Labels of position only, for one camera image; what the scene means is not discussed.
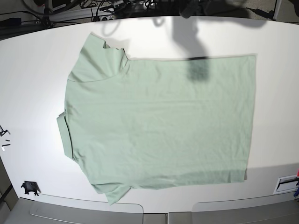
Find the small black and white parts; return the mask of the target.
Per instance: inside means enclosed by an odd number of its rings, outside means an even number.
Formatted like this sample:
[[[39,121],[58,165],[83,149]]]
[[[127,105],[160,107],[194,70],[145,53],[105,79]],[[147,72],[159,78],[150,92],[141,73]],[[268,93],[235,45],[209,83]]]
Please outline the small black and white parts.
[[[3,152],[5,152],[5,150],[11,146],[11,141],[7,140],[7,139],[0,139],[0,148]]]

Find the light green T-shirt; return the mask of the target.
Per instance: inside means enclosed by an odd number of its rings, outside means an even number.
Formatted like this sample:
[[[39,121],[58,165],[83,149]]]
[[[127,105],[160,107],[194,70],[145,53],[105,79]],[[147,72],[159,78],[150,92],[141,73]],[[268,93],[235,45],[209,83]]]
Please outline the light green T-shirt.
[[[243,182],[254,55],[132,60],[90,34],[57,124],[64,154],[110,204],[131,189]]]

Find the black power adapter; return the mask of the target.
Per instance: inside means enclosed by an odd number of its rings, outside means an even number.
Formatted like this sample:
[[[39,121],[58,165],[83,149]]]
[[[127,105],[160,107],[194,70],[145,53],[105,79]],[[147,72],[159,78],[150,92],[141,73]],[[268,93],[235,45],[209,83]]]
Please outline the black power adapter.
[[[0,28],[10,28],[10,27],[16,27],[21,25],[21,18],[9,18],[0,21]]]

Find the black clamp on table edge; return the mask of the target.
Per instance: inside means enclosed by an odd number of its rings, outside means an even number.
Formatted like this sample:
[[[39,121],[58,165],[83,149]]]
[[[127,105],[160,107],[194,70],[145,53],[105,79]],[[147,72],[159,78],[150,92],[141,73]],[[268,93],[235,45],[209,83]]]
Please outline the black clamp on table edge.
[[[35,196],[39,196],[38,192],[41,192],[36,182],[25,181],[21,187],[24,188],[24,194],[26,195],[33,192]]]

